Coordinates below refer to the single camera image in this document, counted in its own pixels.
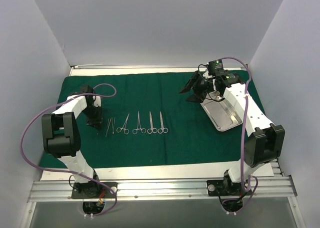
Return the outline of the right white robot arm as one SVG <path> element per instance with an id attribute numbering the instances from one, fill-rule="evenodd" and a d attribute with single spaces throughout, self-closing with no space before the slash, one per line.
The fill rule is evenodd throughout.
<path id="1" fill-rule="evenodd" d="M 218 131 L 242 127 L 240 159 L 223 175 L 223 191 L 230 195 L 249 189 L 253 173 L 280 156 L 285 137 L 284 127 L 261 111 L 248 86 L 237 72 L 195 71 L 180 91 L 193 92 L 187 101 L 200 104 Z"/>

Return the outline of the steel tweezers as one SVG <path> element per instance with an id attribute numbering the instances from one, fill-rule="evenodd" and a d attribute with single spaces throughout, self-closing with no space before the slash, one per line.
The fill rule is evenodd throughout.
<path id="1" fill-rule="evenodd" d="M 108 132 L 109 132 L 109 128 L 110 128 L 110 123 L 111 123 L 111 118 L 108 118 L 108 121 L 107 121 L 107 128 L 106 128 L 106 133 L 105 133 L 105 137 L 107 137 L 107 135 L 108 135 Z"/>
<path id="2" fill-rule="evenodd" d="M 115 120 L 116 120 L 115 117 L 111 118 L 112 134 L 115 133 Z"/>

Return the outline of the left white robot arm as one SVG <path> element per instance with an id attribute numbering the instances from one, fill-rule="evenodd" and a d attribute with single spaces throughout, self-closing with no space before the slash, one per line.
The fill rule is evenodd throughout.
<path id="1" fill-rule="evenodd" d="M 102 103 L 94 93 L 92 87 L 82 86 L 80 92 L 68 97 L 70 102 L 41 118 L 44 151 L 64 163 L 69 171 L 74 171 L 73 188 L 90 198 L 97 197 L 102 187 L 91 180 L 99 178 L 81 153 L 77 117 L 83 113 L 88 126 L 97 130 L 102 128 Z"/>

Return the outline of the steel instrument tray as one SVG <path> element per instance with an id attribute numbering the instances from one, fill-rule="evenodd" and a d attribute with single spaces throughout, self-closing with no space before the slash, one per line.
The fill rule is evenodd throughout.
<path id="1" fill-rule="evenodd" d="M 209 93 L 201 106 L 220 132 L 225 132 L 243 123 L 232 105 L 227 100 L 222 100 L 217 91 Z"/>

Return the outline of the steel hemostat forceps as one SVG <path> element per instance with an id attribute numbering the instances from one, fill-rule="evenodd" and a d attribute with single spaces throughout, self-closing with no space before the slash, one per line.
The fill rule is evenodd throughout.
<path id="1" fill-rule="evenodd" d="M 141 120 L 140 120 L 140 112 L 137 112 L 137 127 L 132 130 L 132 133 L 136 135 L 138 132 L 145 134 L 147 132 L 146 128 L 143 128 L 141 126 Z"/>
<path id="2" fill-rule="evenodd" d="M 127 114 L 126 119 L 125 119 L 123 125 L 122 125 L 121 127 L 118 127 L 118 128 L 116 129 L 116 132 L 117 132 L 117 133 L 123 132 L 125 135 L 128 135 L 128 134 L 129 134 L 129 129 L 127 129 L 127 123 L 128 123 L 129 117 L 130 117 L 130 114 Z"/>

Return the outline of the dark green surgical cloth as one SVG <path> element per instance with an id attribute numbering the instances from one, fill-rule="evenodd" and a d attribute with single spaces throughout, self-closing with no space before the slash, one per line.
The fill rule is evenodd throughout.
<path id="1" fill-rule="evenodd" d="M 81 153 L 93 168 L 181 165 L 237 161 L 240 158 L 241 127 L 219 132 L 200 104 L 187 102 L 179 94 L 191 78 L 190 72 L 106 76 L 70 76 L 62 84 L 59 102 L 89 85 L 103 95 L 102 129 L 86 124 L 84 114 L 76 122 L 81 137 Z M 137 127 L 137 115 L 146 133 Z M 160 128 L 160 111 L 166 134 L 148 134 L 149 112 L 153 126 Z M 129 114 L 129 134 L 117 133 Z M 108 118 L 115 117 L 114 134 Z"/>

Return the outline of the steel surgical scissors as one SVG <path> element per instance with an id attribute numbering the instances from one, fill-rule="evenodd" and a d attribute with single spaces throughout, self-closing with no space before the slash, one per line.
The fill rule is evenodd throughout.
<path id="1" fill-rule="evenodd" d="M 153 117 L 152 117 L 151 112 L 149 112 L 149 124 L 150 124 L 150 127 L 147 129 L 147 133 L 148 134 L 156 134 L 158 132 L 158 130 L 153 125 Z"/>
<path id="2" fill-rule="evenodd" d="M 161 111 L 159 112 L 159 118 L 160 118 L 160 128 L 158 128 L 157 132 L 159 134 L 166 134 L 169 130 L 164 126 L 164 120 L 163 120 L 163 115 Z"/>

